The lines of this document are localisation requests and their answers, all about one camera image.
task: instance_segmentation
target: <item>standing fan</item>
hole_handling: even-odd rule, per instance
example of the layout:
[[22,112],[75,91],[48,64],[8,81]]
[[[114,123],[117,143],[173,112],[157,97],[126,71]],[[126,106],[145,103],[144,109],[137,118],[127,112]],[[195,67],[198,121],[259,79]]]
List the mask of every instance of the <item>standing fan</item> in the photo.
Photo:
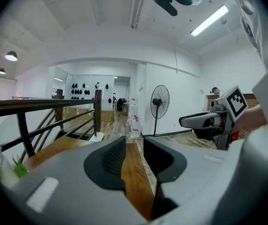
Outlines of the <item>standing fan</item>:
[[156,119],[153,132],[154,137],[156,136],[157,119],[160,119],[165,115],[169,106],[169,99],[169,92],[165,86],[159,85],[154,89],[151,98],[151,111],[153,117]]

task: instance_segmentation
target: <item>wooden railing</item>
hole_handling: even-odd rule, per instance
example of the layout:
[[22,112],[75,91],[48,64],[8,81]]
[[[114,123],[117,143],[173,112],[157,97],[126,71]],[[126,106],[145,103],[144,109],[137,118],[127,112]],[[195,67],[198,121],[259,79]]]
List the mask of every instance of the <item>wooden railing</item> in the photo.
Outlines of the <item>wooden railing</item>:
[[[13,141],[1,144],[2,151],[8,150],[20,143],[24,143],[26,153],[28,154],[29,157],[32,157],[35,154],[35,148],[38,145],[38,142],[41,139],[45,131],[48,131],[46,134],[46,138],[47,138],[51,129],[53,129],[54,127],[60,126],[62,128],[62,125],[64,123],[69,122],[75,118],[84,116],[85,114],[88,114],[88,113],[94,113],[94,116],[92,119],[85,121],[83,124],[79,125],[77,128],[73,129],[71,132],[66,133],[64,136],[68,136],[76,132],[78,129],[80,129],[81,127],[83,127],[84,125],[86,125],[92,120],[94,120],[94,124],[91,127],[89,127],[79,138],[82,138],[84,135],[86,135],[92,128],[94,128],[94,134],[96,135],[97,132],[100,132],[100,126],[101,126],[101,92],[102,92],[101,90],[95,90],[95,99],[89,99],[89,100],[88,99],[87,100],[83,100],[83,99],[80,99],[80,100],[23,99],[23,100],[0,101],[0,117],[16,114],[17,120],[18,120],[19,131],[21,135],[20,137],[16,138]],[[62,119],[63,107],[85,105],[85,104],[93,104],[94,110],[87,111],[85,113],[76,115],[68,119]],[[44,110],[44,109],[55,109],[55,115],[50,119],[50,121],[46,124],[46,126],[42,127],[44,122],[53,112],[53,110],[51,110],[48,116],[45,117],[43,121],[40,123],[40,126],[38,126],[38,128],[35,131],[32,131],[29,133],[27,129],[25,113],[38,111],[38,110]],[[56,122],[51,124],[51,121],[54,118]],[[40,136],[37,139],[35,145],[32,146],[32,141],[34,137],[37,135],[40,135]],[[44,138],[44,141],[42,142],[38,150],[41,150],[46,138]]]

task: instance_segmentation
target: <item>fan grille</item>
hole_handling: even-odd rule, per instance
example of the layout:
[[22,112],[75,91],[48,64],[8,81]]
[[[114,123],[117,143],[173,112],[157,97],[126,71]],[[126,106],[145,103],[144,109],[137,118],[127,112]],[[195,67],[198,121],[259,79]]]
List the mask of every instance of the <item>fan grille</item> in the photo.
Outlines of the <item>fan grille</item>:
[[159,85],[153,91],[152,98],[151,98],[151,111],[152,111],[153,117],[156,118],[157,106],[153,104],[154,98],[162,100],[162,103],[158,109],[158,117],[157,117],[157,119],[160,119],[161,117],[165,115],[169,107],[169,92],[167,88],[163,85]]

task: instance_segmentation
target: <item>ceiling lamp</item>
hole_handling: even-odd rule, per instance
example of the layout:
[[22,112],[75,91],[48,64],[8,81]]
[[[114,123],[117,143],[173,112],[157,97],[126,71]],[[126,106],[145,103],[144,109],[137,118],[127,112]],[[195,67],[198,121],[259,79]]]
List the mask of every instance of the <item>ceiling lamp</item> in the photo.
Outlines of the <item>ceiling lamp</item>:
[[207,20],[205,20],[200,26],[198,26],[195,30],[193,30],[190,34],[196,37],[200,34],[203,30],[209,27],[211,24],[216,22],[222,16],[229,12],[228,8],[223,5],[220,9],[218,9],[215,13],[213,13]]
[[0,68],[0,74],[6,74],[6,71],[3,68]]
[[17,61],[17,53],[15,51],[9,51],[5,58],[10,61]]

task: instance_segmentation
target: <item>black hat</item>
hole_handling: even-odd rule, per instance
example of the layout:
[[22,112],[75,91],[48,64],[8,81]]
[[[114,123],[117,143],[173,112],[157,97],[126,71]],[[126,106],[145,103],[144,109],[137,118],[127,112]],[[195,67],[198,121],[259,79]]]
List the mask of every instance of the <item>black hat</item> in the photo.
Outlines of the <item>black hat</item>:
[[213,87],[212,90],[210,91],[210,93],[214,93],[215,90],[218,90],[217,87]]

